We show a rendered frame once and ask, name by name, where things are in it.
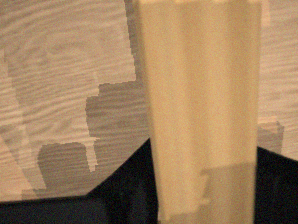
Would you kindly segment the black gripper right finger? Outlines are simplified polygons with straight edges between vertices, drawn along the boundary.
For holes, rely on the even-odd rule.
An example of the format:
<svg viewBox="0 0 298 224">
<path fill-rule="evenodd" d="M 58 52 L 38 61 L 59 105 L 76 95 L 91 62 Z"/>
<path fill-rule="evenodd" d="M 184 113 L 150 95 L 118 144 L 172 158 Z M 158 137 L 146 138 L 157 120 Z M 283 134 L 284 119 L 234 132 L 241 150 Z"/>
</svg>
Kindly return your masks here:
<svg viewBox="0 0 298 224">
<path fill-rule="evenodd" d="M 298 224 L 298 161 L 259 146 L 253 224 Z"/>
</svg>

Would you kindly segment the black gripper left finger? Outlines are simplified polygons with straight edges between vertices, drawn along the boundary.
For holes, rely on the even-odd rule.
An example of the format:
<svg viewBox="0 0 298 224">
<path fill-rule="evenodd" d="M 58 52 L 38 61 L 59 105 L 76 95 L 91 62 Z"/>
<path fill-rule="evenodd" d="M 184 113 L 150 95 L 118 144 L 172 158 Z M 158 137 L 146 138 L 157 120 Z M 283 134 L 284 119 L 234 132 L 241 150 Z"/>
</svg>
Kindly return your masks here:
<svg viewBox="0 0 298 224">
<path fill-rule="evenodd" d="M 158 209 L 148 138 L 86 195 L 0 201 L 0 224 L 157 224 Z"/>
</svg>

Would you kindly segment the light wooden board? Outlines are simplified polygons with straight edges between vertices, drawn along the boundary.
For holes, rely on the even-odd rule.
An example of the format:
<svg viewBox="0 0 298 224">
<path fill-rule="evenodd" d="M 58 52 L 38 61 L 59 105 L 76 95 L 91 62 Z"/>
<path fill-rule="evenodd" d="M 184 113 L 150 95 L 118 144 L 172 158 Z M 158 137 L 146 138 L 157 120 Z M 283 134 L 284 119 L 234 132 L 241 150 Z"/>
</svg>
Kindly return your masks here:
<svg viewBox="0 0 298 224">
<path fill-rule="evenodd" d="M 132 0 L 161 224 L 253 224 L 262 0 Z"/>
</svg>

